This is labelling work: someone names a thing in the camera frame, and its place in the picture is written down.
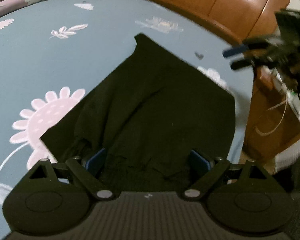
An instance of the folded black garment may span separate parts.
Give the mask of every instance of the folded black garment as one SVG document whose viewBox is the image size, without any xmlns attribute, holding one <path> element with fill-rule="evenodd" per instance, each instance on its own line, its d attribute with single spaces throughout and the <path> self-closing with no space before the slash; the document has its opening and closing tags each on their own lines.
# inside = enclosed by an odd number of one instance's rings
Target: folded black garment
<svg viewBox="0 0 300 240">
<path fill-rule="evenodd" d="M 99 180 L 118 191 L 188 187 L 191 149 L 226 158 L 234 98 L 144 34 L 134 53 L 41 140 L 59 162 L 107 150 Z"/>
</svg>

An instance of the white cord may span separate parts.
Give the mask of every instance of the white cord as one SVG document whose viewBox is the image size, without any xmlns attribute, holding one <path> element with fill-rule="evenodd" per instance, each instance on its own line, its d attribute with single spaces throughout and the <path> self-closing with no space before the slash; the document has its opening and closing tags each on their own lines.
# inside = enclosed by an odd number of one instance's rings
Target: white cord
<svg viewBox="0 0 300 240">
<path fill-rule="evenodd" d="M 281 103 L 279 103 L 279 104 L 277 104 L 277 105 L 275 105 L 275 106 L 273 106 L 273 107 L 271 107 L 271 108 L 269 108 L 269 109 L 267 110 L 267 111 L 269 111 L 269 110 L 275 109 L 275 108 L 277 108 L 278 106 L 283 105 L 284 103 L 285 103 L 284 112 L 283 112 L 282 118 L 281 118 L 280 122 L 278 123 L 278 125 L 277 125 L 272 131 L 267 132 L 267 133 L 261 132 L 261 131 L 257 128 L 257 125 L 256 125 L 255 127 L 256 127 L 256 132 L 257 132 L 258 135 L 260 135 L 260 136 L 267 136 L 267 135 L 272 134 L 275 130 L 277 130 L 277 128 L 278 128 L 279 125 L 281 124 L 281 122 L 282 122 L 282 120 L 283 120 L 283 117 L 284 117 L 284 114 L 286 113 L 286 110 L 287 110 L 288 94 L 287 94 L 286 100 L 282 101 Z"/>
<path fill-rule="evenodd" d="M 15 149 L 12 153 L 10 153 L 8 155 L 8 157 L 5 158 L 5 160 L 3 161 L 3 163 L 0 165 L 0 171 L 2 170 L 3 166 L 7 163 L 7 161 L 21 148 L 23 148 L 24 146 L 28 145 L 29 143 L 24 143 L 22 145 L 20 145 L 17 149 Z"/>
</svg>

